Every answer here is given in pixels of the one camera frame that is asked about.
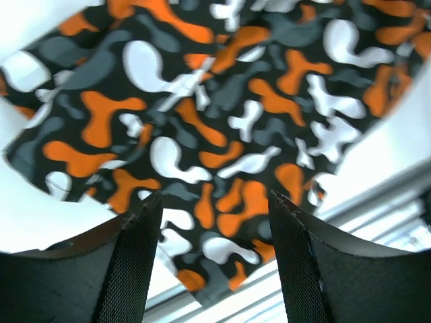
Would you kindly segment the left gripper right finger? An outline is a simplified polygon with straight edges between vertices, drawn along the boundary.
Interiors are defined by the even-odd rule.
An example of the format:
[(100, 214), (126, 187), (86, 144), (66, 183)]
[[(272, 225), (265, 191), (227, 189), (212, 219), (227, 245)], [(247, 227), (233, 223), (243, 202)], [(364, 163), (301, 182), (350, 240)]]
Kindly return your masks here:
[(429, 322), (430, 251), (363, 240), (272, 192), (269, 220), (289, 322)]

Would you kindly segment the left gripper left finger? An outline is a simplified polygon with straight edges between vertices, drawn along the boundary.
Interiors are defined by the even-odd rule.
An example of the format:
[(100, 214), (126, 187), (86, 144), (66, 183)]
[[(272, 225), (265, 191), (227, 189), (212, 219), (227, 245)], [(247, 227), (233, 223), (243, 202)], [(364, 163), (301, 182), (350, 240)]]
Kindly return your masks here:
[(141, 322), (162, 221), (159, 193), (46, 250), (1, 254), (2, 322)]

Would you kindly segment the orange black camo shorts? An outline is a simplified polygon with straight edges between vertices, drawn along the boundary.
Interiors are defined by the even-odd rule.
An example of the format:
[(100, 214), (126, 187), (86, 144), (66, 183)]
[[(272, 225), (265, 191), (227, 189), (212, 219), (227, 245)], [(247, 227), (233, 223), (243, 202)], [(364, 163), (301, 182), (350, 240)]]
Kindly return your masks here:
[(160, 191), (157, 255), (209, 306), (274, 259), (269, 191), (313, 212), (429, 56), (429, 1), (97, 1), (1, 64), (5, 158), (119, 215)]

